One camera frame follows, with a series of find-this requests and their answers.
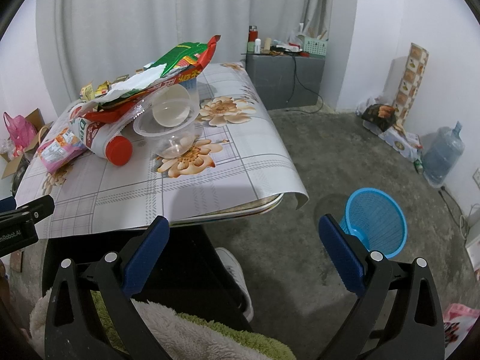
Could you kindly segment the red green snack bag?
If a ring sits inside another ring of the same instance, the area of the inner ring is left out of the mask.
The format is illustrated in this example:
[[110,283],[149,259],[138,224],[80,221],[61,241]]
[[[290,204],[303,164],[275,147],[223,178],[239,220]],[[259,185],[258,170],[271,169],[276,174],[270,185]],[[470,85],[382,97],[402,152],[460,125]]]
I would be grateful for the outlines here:
[[118,121],[147,95],[196,78],[212,60],[220,39],[215,35],[207,43],[184,42],[175,46],[148,69],[113,85],[104,96],[80,104],[72,110],[69,121]]

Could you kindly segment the white small bottle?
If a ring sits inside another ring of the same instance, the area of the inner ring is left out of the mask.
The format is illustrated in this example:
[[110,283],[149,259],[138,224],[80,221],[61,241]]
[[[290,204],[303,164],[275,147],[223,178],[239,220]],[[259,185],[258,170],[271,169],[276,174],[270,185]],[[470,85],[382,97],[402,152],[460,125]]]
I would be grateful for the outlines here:
[[261,39],[260,38],[256,38],[256,40],[254,42],[254,53],[256,55],[259,55],[261,53]]

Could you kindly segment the brown cardboard box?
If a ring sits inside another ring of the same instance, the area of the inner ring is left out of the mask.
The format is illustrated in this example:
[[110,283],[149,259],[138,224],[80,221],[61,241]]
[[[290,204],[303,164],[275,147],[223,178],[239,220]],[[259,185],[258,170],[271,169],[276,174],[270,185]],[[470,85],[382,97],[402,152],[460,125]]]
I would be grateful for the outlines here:
[[51,123],[44,123],[38,108],[27,116],[11,117],[5,112],[2,120],[9,133],[7,139],[1,139],[1,165],[5,166],[1,177],[5,179],[16,174],[22,162],[32,160]]

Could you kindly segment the blue water jug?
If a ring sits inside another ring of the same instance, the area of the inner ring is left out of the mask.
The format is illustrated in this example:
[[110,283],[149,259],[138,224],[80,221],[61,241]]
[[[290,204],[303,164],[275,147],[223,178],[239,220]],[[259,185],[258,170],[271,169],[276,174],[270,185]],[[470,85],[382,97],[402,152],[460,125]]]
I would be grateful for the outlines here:
[[423,175],[433,188],[440,188],[450,170],[453,169],[465,150],[461,139],[462,124],[455,127],[441,127],[429,149],[422,155]]

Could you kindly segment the white paper cup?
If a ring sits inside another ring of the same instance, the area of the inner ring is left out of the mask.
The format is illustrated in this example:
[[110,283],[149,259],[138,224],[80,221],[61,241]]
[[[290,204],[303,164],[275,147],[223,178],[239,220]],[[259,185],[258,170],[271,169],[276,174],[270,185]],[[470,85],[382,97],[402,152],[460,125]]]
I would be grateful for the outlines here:
[[180,125],[190,113],[190,95],[181,85],[173,85],[154,92],[151,105],[154,120],[162,127]]

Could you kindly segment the grey cabinet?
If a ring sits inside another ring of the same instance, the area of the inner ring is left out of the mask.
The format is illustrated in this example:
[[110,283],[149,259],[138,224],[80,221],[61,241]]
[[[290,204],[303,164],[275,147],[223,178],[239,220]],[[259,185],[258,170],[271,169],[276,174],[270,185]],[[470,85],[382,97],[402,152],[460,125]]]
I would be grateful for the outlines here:
[[325,63],[300,55],[247,55],[246,70],[270,111],[317,105]]

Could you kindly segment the dark snack bag on floor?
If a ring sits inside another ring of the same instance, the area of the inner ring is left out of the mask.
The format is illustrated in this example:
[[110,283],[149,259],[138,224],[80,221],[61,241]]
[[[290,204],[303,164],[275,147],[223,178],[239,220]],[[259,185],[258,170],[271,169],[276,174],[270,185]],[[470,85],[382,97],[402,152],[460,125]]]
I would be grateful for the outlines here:
[[366,108],[361,118],[377,126],[382,133],[396,123],[396,109],[385,104],[374,104]]

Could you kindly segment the clear plastic container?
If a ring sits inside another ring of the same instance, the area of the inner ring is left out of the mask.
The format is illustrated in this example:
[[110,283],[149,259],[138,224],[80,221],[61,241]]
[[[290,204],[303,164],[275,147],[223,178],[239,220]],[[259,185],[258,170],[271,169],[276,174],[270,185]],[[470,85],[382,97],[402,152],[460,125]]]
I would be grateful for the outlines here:
[[154,91],[145,98],[142,109],[133,130],[160,158],[180,157],[194,144],[194,122],[199,115],[195,79]]

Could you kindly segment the floral vinyl tablecloth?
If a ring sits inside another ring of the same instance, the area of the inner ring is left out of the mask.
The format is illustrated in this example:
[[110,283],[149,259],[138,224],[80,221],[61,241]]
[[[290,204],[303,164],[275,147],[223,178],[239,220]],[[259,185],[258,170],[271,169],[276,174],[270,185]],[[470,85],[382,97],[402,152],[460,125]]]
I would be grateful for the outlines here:
[[240,63],[213,63],[198,79],[201,111],[196,142],[181,159],[162,158],[131,128],[133,154],[115,166],[91,152],[56,175],[32,160],[17,193],[18,204],[43,195],[54,213],[37,225],[41,239],[140,228],[162,215],[180,222],[295,194],[308,193],[278,131]]

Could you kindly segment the red thermos bottle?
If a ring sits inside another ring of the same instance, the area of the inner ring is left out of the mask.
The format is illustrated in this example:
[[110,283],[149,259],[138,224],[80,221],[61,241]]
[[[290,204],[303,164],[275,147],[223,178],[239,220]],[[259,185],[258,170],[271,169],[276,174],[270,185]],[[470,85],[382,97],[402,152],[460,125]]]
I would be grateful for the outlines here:
[[258,28],[255,25],[249,26],[248,41],[254,42],[258,38]]

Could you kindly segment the strawberry AD milk bottle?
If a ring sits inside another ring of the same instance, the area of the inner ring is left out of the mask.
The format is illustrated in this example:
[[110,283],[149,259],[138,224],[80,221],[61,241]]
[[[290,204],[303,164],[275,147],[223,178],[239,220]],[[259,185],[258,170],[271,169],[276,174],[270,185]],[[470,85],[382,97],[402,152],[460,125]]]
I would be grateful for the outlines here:
[[122,135],[129,120],[120,120],[111,124],[89,121],[85,117],[76,117],[69,121],[69,127],[82,144],[100,158],[105,158],[116,166],[125,165],[133,153],[132,142]]

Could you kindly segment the white box on floor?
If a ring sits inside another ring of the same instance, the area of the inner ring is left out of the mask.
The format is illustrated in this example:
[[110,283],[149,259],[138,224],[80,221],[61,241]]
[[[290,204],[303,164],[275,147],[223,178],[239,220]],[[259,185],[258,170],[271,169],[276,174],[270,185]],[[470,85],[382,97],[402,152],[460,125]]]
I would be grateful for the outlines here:
[[363,121],[363,127],[379,137],[411,163],[420,158],[422,144],[418,135],[414,133],[401,133],[395,129],[394,126],[382,132],[375,124],[366,120]]

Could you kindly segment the pink plastic bag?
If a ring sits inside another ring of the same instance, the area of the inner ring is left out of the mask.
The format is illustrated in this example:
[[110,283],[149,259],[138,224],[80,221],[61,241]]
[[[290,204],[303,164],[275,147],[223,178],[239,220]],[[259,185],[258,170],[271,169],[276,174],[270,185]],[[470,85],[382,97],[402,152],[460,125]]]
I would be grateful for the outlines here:
[[7,112],[3,113],[3,119],[15,146],[26,149],[38,133],[34,125],[24,116],[11,117]]

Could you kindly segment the pink snack packet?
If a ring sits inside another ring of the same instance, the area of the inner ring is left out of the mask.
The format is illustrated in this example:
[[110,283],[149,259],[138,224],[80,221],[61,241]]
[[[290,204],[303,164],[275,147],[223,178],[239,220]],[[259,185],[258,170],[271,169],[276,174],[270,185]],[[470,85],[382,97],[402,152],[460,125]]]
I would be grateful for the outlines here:
[[47,172],[53,174],[86,150],[81,140],[65,127],[53,139],[41,144],[37,154]]

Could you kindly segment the white sneaker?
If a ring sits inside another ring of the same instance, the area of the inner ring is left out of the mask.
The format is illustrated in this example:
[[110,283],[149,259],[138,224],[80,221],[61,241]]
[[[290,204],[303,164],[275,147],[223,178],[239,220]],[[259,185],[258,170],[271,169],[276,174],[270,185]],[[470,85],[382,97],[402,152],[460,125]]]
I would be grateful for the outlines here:
[[242,267],[239,261],[234,257],[234,255],[223,247],[215,248],[215,251],[220,258],[224,268],[232,276],[234,282],[241,290],[242,295],[244,296],[244,306],[241,306],[241,311],[246,318],[247,322],[251,322],[254,318],[254,308],[251,301],[251,295],[247,288],[247,283],[243,275]]

